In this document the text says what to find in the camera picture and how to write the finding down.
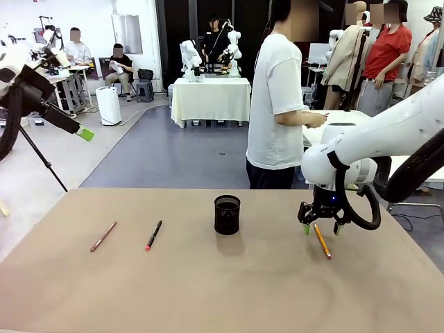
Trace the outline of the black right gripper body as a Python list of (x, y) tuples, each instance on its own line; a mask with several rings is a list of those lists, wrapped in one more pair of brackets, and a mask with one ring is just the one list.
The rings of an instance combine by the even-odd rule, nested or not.
[(315, 185), (313, 197), (310, 214), (314, 218), (339, 218), (342, 202), (336, 190)]

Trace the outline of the person's right hand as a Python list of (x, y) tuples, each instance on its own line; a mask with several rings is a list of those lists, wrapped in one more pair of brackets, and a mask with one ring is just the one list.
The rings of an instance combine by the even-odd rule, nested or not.
[(319, 128), (327, 121), (329, 114), (308, 112), (305, 113), (305, 116), (307, 117), (307, 128)]

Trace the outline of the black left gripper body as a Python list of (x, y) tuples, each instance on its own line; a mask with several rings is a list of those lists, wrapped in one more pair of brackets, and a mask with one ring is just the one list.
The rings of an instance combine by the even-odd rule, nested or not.
[(21, 116), (27, 117), (32, 112), (45, 114), (46, 109), (55, 106), (55, 87), (28, 65), (24, 65), (15, 79), (15, 86), (22, 93)]

